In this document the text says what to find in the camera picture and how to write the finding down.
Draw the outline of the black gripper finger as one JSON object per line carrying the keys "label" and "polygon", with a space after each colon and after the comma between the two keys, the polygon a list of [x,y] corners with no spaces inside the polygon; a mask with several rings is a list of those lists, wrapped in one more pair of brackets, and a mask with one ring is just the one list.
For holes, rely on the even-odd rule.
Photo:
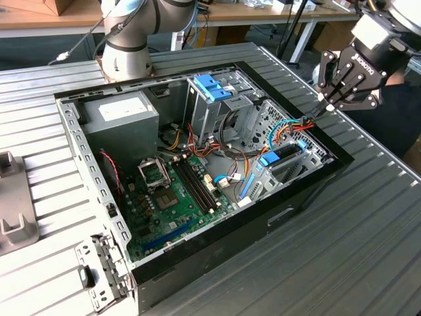
{"label": "black gripper finger", "polygon": [[320,74],[318,86],[318,105],[311,111],[311,118],[315,119],[326,112],[335,110],[361,111],[371,110],[378,106],[378,91],[368,93],[358,92],[358,85],[365,80],[363,74],[336,74],[330,76]]}
{"label": "black gripper finger", "polygon": [[354,88],[353,50],[324,51],[318,75],[318,105],[307,116],[317,118],[326,111],[353,111],[354,103],[346,101]]}

